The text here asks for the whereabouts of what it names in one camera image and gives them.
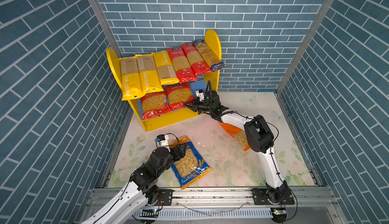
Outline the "red fusilli bag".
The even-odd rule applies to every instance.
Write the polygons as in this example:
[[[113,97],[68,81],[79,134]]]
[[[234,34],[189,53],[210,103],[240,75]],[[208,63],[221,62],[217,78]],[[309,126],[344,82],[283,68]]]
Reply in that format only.
[[[186,102],[194,100],[193,93],[189,83],[177,86],[168,86],[165,88],[170,110],[179,110],[184,108]]]

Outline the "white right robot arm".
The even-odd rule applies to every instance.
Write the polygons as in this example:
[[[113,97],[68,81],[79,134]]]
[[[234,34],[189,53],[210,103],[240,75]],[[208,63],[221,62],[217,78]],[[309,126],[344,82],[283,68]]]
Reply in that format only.
[[[230,110],[221,104],[219,95],[211,89],[211,82],[207,83],[205,92],[198,93],[195,99],[185,102],[184,106],[193,112],[208,114],[212,119],[230,124],[246,134],[248,145],[257,153],[266,177],[266,188],[269,202],[282,204],[288,198],[296,200],[295,194],[282,177],[274,156],[275,137],[262,115],[247,116]]]

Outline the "blue shell pasta bag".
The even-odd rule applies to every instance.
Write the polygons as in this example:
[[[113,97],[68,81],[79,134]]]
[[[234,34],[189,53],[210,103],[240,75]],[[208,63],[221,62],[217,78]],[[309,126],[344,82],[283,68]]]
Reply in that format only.
[[[171,167],[183,190],[207,175],[212,168],[205,162],[187,136],[179,138],[179,143],[185,150],[185,156],[173,162]]]

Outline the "red labelled spaghetti bag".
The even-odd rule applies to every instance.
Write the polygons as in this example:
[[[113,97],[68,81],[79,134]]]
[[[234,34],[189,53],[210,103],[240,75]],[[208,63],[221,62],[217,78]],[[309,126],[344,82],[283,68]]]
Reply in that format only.
[[[181,48],[168,48],[167,52],[181,84],[198,80]]]

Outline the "red macaroni bag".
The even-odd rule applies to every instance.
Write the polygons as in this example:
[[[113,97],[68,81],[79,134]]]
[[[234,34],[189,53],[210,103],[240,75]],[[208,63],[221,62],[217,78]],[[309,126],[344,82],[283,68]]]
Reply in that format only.
[[[171,112],[165,91],[149,93],[140,99],[142,120],[149,120]]]

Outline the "yellow Pastatime spaghetti bag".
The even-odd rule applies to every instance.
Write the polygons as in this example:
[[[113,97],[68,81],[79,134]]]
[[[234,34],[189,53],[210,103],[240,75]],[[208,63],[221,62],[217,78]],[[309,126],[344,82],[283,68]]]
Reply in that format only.
[[[120,61],[122,80],[122,100],[133,100],[144,96],[136,58]]]
[[[136,59],[143,93],[148,94],[163,91],[153,56],[140,55]]]

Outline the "orange macaroni bag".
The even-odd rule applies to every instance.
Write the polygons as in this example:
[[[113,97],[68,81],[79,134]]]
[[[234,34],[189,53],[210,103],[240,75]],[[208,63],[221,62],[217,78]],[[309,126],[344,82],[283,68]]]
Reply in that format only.
[[[244,151],[250,149],[244,130],[227,123],[220,123],[220,125],[231,137],[233,137],[242,146],[242,149]]]

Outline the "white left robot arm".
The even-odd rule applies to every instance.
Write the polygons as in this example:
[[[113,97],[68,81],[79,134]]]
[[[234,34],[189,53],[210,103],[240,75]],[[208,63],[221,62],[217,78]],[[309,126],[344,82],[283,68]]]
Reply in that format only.
[[[149,160],[136,169],[126,185],[84,224],[123,224],[135,212],[157,200],[158,178],[185,156],[186,143],[158,147]]]

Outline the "dark labelled spaghetti bag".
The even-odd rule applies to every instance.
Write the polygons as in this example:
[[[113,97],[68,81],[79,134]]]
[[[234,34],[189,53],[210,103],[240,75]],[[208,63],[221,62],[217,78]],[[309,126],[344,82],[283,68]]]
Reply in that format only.
[[[195,40],[193,45],[213,72],[219,71],[225,66],[224,62],[210,49],[204,39]]]

